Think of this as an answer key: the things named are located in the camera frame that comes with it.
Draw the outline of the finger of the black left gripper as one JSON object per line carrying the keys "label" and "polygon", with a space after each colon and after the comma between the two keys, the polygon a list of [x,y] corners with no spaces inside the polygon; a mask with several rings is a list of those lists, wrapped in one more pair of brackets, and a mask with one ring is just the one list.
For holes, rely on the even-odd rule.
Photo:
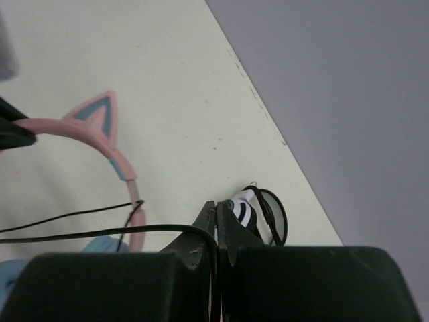
{"label": "finger of the black left gripper", "polygon": [[32,132],[15,123],[18,120],[27,119],[27,116],[3,98],[0,99],[0,102],[1,151],[35,144],[36,136]]}

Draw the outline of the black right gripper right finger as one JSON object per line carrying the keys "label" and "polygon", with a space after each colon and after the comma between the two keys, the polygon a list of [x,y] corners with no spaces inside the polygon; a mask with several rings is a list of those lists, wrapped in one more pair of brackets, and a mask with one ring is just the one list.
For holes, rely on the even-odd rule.
{"label": "black right gripper right finger", "polygon": [[266,246],[217,205],[224,321],[420,321],[399,266],[380,248]]}

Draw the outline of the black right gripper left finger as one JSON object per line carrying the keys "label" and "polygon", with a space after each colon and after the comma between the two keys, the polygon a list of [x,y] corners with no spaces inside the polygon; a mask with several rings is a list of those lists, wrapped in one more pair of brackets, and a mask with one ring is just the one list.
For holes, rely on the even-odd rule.
{"label": "black right gripper left finger", "polygon": [[32,259],[8,321],[216,321],[215,204],[159,252],[51,253]]}

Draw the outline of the pink blue cat-ear headphones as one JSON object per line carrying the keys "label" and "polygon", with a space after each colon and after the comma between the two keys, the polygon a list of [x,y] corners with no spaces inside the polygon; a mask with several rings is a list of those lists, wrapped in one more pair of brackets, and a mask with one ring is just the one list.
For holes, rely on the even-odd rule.
{"label": "pink blue cat-ear headphones", "polygon": [[[79,105],[62,119],[29,118],[15,122],[18,126],[27,129],[35,136],[48,134],[80,141],[99,151],[115,169],[119,179],[126,183],[131,199],[130,203],[78,211],[59,215],[53,218],[36,221],[27,225],[1,230],[3,232],[17,231],[50,221],[83,215],[99,211],[107,211],[131,205],[133,210],[129,214],[125,228],[129,225],[137,227],[145,225],[145,211],[141,209],[143,201],[139,197],[136,184],[137,175],[126,157],[117,148],[118,116],[117,98],[112,91],[102,93],[91,100]],[[143,233],[133,233],[128,246],[123,242],[124,233],[119,239],[111,237],[94,238],[84,249],[84,252],[139,252],[144,243]],[[7,260],[1,262],[1,309],[30,260]]]}

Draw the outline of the white black headphones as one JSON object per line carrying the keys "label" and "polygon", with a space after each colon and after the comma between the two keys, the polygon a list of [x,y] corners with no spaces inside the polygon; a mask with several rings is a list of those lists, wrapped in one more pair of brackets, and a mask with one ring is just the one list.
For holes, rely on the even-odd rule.
{"label": "white black headphones", "polygon": [[[257,226],[258,214],[251,204],[255,199],[269,228],[271,237],[264,241]],[[268,189],[259,188],[256,182],[241,189],[223,203],[232,211],[235,219],[256,238],[268,246],[285,246],[288,237],[288,218],[279,197]]]}

